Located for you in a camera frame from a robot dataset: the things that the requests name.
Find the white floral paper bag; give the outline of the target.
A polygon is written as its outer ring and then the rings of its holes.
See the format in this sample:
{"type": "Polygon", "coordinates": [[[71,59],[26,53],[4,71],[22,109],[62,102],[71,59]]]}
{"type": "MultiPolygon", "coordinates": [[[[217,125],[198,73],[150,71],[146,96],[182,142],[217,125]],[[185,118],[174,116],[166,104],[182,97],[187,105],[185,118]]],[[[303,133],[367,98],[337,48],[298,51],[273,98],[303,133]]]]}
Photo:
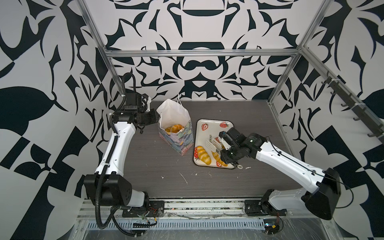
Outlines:
{"type": "Polygon", "coordinates": [[[189,111],[180,99],[167,99],[158,108],[160,137],[181,156],[193,146],[194,137],[189,111]]]}

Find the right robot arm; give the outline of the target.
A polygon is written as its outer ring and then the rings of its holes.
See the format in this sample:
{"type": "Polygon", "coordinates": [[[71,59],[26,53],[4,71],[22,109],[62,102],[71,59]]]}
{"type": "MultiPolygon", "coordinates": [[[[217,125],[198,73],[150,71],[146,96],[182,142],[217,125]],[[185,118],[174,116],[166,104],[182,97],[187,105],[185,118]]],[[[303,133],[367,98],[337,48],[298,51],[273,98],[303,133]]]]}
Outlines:
{"type": "Polygon", "coordinates": [[[306,164],[280,150],[271,140],[256,133],[246,137],[235,128],[220,132],[217,139],[209,138],[206,144],[219,155],[221,165],[239,167],[240,159],[252,158],[274,167],[301,186],[288,191],[270,189],[258,201],[246,201],[248,216],[278,216],[287,210],[308,210],[323,220],[333,218],[341,196],[340,175],[336,170],[306,164]]]}

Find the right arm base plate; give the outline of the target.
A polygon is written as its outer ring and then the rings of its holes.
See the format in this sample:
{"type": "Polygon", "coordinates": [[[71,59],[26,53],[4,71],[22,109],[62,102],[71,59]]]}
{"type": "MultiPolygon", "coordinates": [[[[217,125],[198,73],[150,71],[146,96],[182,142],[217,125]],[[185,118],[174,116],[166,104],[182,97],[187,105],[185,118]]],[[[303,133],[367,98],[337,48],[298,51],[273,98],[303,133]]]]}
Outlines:
{"type": "Polygon", "coordinates": [[[245,213],[249,217],[286,216],[287,210],[276,210],[268,202],[261,200],[245,200],[245,213]]]}

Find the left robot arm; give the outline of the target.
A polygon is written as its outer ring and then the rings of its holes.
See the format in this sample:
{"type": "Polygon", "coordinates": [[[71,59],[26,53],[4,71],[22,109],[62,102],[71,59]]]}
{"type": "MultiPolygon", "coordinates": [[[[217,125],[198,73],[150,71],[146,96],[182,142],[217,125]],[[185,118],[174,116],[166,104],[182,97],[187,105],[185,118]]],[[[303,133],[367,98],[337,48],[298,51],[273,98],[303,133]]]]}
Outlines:
{"type": "Polygon", "coordinates": [[[133,189],[124,178],[124,165],[136,131],[159,121],[159,114],[150,107],[146,94],[128,93],[119,108],[109,117],[112,136],[107,150],[94,174],[86,175],[84,186],[94,206],[142,207],[146,194],[133,189]]]}

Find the ring-shaped bread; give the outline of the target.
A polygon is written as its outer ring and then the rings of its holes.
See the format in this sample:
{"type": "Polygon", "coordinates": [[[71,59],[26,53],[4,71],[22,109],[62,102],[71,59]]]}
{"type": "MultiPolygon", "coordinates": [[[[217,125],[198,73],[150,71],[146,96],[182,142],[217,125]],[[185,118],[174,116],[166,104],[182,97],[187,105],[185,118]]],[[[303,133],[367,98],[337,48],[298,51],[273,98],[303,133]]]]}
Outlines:
{"type": "Polygon", "coordinates": [[[166,128],[165,131],[167,133],[178,133],[183,129],[184,129],[184,126],[182,126],[180,124],[176,124],[176,125],[173,125],[171,127],[166,128]]]}

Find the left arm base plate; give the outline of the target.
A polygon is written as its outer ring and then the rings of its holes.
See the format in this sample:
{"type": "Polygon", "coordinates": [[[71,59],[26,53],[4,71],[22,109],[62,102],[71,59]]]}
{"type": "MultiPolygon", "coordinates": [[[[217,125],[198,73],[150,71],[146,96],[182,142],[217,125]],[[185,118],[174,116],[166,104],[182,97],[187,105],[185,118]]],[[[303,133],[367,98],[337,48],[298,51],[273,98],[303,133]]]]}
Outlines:
{"type": "Polygon", "coordinates": [[[155,218],[163,214],[165,209],[164,201],[152,201],[145,203],[142,207],[131,207],[129,210],[123,210],[123,218],[150,217],[155,218]]]}

